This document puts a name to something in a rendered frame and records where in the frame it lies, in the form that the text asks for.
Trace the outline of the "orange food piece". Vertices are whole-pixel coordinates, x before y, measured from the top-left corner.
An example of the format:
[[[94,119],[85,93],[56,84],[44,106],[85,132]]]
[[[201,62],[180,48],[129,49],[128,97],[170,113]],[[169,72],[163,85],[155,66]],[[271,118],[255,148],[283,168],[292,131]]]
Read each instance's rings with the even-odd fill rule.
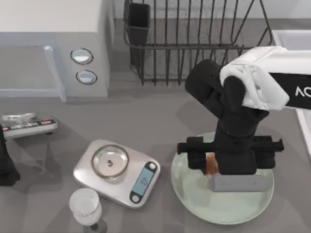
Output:
[[[209,177],[218,173],[218,163],[215,158],[215,153],[208,153],[206,155],[206,175]]]

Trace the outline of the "pale grey rounded box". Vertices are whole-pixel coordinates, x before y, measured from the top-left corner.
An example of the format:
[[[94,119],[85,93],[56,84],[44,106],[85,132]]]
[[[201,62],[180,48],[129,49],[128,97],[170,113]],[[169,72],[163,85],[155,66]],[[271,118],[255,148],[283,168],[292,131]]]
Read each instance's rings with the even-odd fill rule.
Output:
[[[269,189],[269,180],[261,175],[212,175],[208,188],[213,192],[264,192]]]

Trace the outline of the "pale green plate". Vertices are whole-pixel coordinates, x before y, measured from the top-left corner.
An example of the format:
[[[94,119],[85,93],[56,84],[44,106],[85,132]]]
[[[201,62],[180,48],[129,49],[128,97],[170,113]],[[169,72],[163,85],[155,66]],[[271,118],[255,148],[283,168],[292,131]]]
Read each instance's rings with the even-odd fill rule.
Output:
[[[175,154],[171,165],[171,182],[181,203],[195,216],[219,225],[236,225],[259,216],[269,205],[275,187],[273,171],[257,170],[268,179],[266,192],[216,193],[208,186],[208,176],[188,167],[187,154]]]

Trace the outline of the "silver kitchen scale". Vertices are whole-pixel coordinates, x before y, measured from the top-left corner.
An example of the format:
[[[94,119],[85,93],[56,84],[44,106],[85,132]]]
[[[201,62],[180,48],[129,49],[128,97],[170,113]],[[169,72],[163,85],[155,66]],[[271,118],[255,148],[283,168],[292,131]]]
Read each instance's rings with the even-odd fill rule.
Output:
[[[129,154],[127,170],[114,179],[99,177],[90,164],[94,152],[108,144],[121,146]],[[98,139],[89,144],[74,167],[73,176],[80,185],[95,190],[99,196],[125,207],[138,209],[146,203],[160,172],[161,166],[154,158],[127,146]]]

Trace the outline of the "glass bowl with brown rim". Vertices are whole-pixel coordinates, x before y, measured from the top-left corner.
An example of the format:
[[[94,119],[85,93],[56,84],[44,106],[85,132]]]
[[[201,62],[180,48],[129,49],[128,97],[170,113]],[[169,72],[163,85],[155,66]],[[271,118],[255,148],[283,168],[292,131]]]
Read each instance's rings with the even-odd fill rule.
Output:
[[[113,166],[107,166],[108,160],[113,162]],[[94,152],[90,164],[94,173],[99,177],[114,179],[127,170],[129,154],[121,146],[113,144],[104,145]]]

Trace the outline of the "clear wine glass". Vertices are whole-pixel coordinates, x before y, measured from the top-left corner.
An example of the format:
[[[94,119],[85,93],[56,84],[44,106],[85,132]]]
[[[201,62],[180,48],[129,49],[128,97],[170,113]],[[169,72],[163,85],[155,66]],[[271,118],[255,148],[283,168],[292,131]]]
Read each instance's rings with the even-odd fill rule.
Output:
[[[83,233],[107,233],[107,224],[102,219],[99,195],[90,188],[80,188],[72,193],[69,208],[75,220],[82,225]]]

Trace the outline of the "small microwave knob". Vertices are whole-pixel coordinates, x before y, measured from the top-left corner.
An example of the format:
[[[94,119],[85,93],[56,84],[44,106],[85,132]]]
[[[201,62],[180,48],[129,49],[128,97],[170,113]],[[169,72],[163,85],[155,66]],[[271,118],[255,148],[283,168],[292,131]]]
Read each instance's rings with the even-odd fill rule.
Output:
[[[90,70],[82,70],[76,73],[76,80],[84,85],[93,85],[97,81],[97,75]]]

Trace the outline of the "pale microwave oven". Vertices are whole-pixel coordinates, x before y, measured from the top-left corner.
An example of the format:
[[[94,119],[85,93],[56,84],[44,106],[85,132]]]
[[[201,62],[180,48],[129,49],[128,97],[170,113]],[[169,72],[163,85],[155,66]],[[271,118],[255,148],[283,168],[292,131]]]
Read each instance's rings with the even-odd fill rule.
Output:
[[[0,0],[0,46],[58,49],[68,72],[67,101],[107,97],[114,32],[112,0]],[[71,59],[79,48],[91,51],[91,63]],[[75,75],[82,70],[93,71],[96,83],[79,83]]]

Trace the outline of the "black utensil holder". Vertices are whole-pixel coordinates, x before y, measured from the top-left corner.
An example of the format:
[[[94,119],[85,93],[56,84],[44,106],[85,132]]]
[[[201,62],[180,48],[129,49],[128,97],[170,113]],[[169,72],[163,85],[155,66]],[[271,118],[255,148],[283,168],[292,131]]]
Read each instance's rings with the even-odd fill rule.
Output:
[[[147,44],[148,30],[150,28],[151,7],[146,3],[137,3],[124,0],[123,20],[131,46],[143,47]]]

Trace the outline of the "large microwave knob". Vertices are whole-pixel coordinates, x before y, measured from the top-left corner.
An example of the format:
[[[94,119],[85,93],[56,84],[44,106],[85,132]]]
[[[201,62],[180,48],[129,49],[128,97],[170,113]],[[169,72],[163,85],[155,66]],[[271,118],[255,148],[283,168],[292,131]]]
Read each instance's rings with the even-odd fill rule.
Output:
[[[79,48],[70,52],[71,59],[79,65],[87,65],[93,61],[93,54],[85,48]]]

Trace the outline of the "grey scale with red buttons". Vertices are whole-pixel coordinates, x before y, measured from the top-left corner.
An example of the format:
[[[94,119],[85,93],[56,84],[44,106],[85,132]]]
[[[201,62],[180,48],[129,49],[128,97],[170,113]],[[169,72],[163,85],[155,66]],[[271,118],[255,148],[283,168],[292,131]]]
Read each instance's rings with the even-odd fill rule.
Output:
[[[36,119],[19,125],[5,125],[0,116],[5,139],[20,138],[37,134],[51,134],[58,129],[58,122],[49,115],[36,113]]]

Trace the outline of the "clear glass dish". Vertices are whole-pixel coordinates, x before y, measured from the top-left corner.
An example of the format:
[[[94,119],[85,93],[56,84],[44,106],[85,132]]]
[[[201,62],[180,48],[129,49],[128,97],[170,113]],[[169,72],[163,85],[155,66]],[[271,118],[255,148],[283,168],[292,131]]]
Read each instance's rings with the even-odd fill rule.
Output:
[[[15,114],[4,114],[1,116],[1,120],[5,125],[19,125],[28,123],[36,119],[36,113],[15,113]]]

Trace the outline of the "glass microwave door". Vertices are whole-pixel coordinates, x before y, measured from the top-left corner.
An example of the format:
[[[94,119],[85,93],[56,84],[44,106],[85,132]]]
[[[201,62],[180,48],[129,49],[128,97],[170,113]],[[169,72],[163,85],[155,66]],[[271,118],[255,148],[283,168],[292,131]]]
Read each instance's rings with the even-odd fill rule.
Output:
[[[56,98],[66,102],[67,71],[51,46],[0,46],[0,98]]]

